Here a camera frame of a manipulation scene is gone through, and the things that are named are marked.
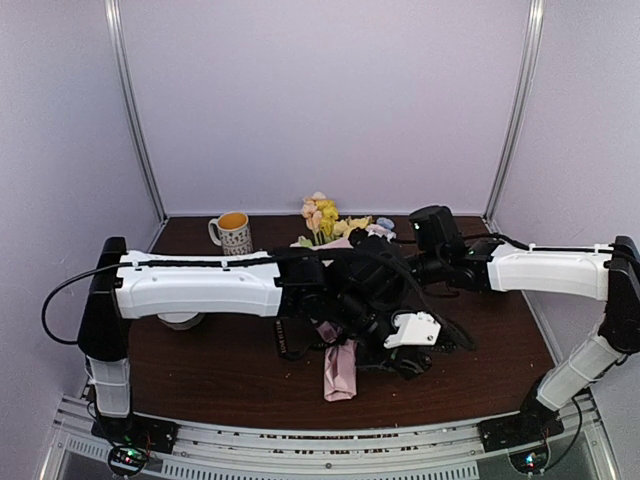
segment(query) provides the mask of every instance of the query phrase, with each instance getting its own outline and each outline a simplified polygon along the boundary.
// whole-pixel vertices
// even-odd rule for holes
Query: lavender wall
[[[171,214],[479,213],[513,103],[526,0],[123,2]]]
[[[526,120],[497,221],[539,244],[640,243],[640,3],[547,2]],[[603,304],[559,295],[534,301],[562,355]],[[640,358],[594,388],[625,479],[640,466]]]
[[[77,348],[48,340],[39,309],[92,268],[107,236],[146,248],[156,229],[135,163],[103,2],[0,1],[0,478],[33,478]],[[73,338],[87,285],[51,310]]]

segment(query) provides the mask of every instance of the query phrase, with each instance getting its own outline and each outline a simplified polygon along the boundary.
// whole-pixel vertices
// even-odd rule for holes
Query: metal base plate
[[[478,424],[478,430],[485,452],[494,452],[544,441],[545,435],[547,438],[560,435],[564,427],[557,419],[541,424],[537,417],[517,413],[484,420]]]
[[[111,437],[111,441],[117,444],[133,445],[134,447],[145,450],[147,448],[148,438],[150,438],[151,451],[167,454],[173,453],[173,445],[176,442],[176,435],[178,433],[178,425],[175,422],[134,415],[133,425],[132,432],[126,434],[127,438],[125,438],[125,435],[116,435]],[[95,437],[106,439],[103,430],[96,422],[94,422],[91,427],[91,434]]]

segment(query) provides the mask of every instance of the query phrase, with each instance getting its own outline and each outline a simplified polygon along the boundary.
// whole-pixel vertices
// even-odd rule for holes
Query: wooden table
[[[410,238],[406,218],[395,220],[399,236]],[[220,254],[207,221],[171,219],[154,252]],[[479,218],[457,221],[465,234],[486,231]],[[289,245],[306,231],[299,216],[250,222],[256,249]],[[184,332],[140,320],[130,335],[134,408],[195,422],[291,429],[408,426],[517,410],[532,382],[553,365],[522,295],[462,292],[434,298],[432,305],[463,325],[478,350],[433,355],[431,370],[411,381],[359,372],[358,395],[334,403],[323,398],[323,354],[279,358],[271,319],[212,314]],[[293,348],[315,338],[303,322],[287,321],[286,328]]]

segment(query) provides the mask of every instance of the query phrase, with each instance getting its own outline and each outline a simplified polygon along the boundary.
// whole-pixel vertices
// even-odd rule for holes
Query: fabric
[[[316,330],[327,343],[334,342],[340,333],[340,327],[329,322],[323,322]],[[328,402],[351,400],[356,394],[356,343],[347,340],[344,345],[325,351],[324,399]]]

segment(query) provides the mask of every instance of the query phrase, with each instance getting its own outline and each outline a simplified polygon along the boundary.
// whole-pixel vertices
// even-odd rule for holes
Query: white mug
[[[209,220],[209,235],[215,245],[222,247],[225,255],[245,255],[253,252],[249,217],[246,213],[229,212],[220,218]]]

